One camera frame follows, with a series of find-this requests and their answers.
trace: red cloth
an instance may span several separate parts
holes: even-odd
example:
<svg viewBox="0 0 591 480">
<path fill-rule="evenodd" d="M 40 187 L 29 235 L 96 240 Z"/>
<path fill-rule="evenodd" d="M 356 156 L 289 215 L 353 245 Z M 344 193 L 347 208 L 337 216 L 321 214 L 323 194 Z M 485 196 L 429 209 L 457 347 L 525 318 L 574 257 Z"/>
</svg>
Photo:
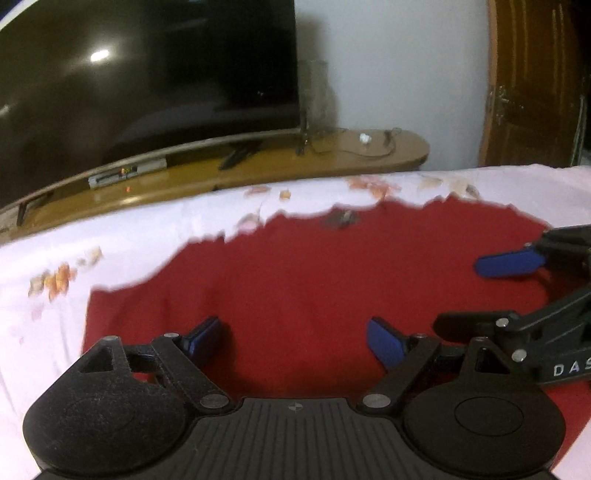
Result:
<svg viewBox="0 0 591 480">
<path fill-rule="evenodd" d="M 372 316 L 428 333 L 446 310 L 525 314 L 580 285 L 473 272 L 478 256 L 521 248 L 544 230 L 510 207 L 385 202 L 360 217 L 331 230 L 325 217 L 278 216 L 227 244 L 190 244 L 143 284 L 95 290 L 85 349 L 105 335 L 147 343 L 218 315 L 231 334 L 205 372 L 230 395 L 356 398 L 384 375 L 365 343 Z M 579 382 L 548 393 L 567 420 L 564 453 L 589 419 L 591 391 Z"/>
</svg>

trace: white object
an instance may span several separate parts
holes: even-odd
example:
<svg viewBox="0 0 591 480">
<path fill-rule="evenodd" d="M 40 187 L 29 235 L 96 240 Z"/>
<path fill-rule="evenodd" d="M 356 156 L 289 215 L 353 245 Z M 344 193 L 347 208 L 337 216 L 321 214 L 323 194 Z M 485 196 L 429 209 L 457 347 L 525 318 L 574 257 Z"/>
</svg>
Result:
<svg viewBox="0 0 591 480">
<path fill-rule="evenodd" d="M 359 141 L 363 144 L 363 145 L 369 145 L 369 143 L 371 142 L 371 135 L 368 134 L 361 134 L 359 136 Z"/>
</svg>

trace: white wall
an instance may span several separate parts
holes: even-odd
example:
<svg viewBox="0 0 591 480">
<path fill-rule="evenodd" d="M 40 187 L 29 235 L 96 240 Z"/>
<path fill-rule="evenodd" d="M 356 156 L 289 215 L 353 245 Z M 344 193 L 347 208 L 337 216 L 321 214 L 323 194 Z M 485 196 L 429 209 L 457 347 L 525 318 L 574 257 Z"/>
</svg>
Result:
<svg viewBox="0 0 591 480">
<path fill-rule="evenodd" d="M 327 61 L 345 128 L 400 127 L 426 170 L 474 167 L 488 91 L 486 0 L 295 0 L 301 60 Z"/>
</svg>

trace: circular pad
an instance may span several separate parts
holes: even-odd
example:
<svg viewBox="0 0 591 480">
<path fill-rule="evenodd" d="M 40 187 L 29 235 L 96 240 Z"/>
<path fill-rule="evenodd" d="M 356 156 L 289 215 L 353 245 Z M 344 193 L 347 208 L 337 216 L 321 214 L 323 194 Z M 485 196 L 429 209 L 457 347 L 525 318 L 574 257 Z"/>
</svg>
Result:
<svg viewBox="0 0 591 480">
<path fill-rule="evenodd" d="M 140 468 L 170 450 L 184 430 L 183 403 L 157 385 L 48 399 L 29 409 L 23 433 L 40 465 L 73 475 Z"/>
<path fill-rule="evenodd" d="M 456 407 L 456 420 L 472 433 L 500 437 L 523 425 L 523 412 L 514 403 L 501 398 L 476 397 Z"/>
<path fill-rule="evenodd" d="M 556 456 L 565 432 L 558 407 L 535 385 L 495 377 L 439 385 L 404 410 L 410 439 L 442 469 L 485 478 L 527 476 Z"/>
</svg>

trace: wooden door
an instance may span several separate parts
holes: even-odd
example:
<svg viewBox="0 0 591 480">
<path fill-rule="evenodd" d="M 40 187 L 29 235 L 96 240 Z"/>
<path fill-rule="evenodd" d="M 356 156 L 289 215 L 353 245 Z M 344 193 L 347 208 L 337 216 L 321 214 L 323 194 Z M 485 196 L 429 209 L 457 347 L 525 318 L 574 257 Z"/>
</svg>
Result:
<svg viewBox="0 0 591 480">
<path fill-rule="evenodd" d="M 584 110 L 579 42 L 567 0 L 489 0 L 490 90 L 480 165 L 567 167 Z"/>
</svg>

